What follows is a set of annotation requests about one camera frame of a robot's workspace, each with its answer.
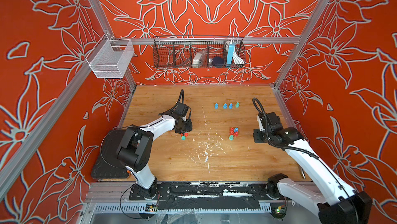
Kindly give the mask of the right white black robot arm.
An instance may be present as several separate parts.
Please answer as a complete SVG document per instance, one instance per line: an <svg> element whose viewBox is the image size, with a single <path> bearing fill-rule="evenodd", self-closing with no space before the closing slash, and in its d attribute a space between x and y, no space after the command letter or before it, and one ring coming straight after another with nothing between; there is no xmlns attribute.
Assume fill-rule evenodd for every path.
<svg viewBox="0 0 397 224"><path fill-rule="evenodd" d="M323 224L367 224L372 198L358 192L333 172L314 152L294 127L284 128L280 117L267 113L257 98L252 99L258 112L259 128L253 131L255 143L265 143L286 152L311 178L319 194L298 185L283 173L268 178L266 194L273 200L288 198L317 216Z"/></svg>

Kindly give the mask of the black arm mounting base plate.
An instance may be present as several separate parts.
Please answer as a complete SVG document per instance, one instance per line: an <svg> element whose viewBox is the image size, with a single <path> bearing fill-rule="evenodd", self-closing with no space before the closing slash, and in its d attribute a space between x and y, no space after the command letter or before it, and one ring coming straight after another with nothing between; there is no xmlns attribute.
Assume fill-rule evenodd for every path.
<svg viewBox="0 0 397 224"><path fill-rule="evenodd" d="M262 211L275 212L288 203L284 197L272 199L266 183L252 182L159 182L152 198L134 185L132 201L154 201L159 210L182 211Z"/></svg>

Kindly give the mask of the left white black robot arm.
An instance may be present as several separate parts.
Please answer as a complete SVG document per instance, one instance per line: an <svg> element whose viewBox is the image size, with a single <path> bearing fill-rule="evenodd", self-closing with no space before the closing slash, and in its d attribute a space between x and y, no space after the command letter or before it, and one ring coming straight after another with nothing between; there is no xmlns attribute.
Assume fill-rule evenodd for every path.
<svg viewBox="0 0 397 224"><path fill-rule="evenodd" d="M145 199L153 199L157 194L157 178L148 165L153 142L169 131L185 136L193 130L191 108L184 103L184 90L180 91L176 104L159 116L144 126L128 126L115 152L117 161L132 172L139 195Z"/></svg>

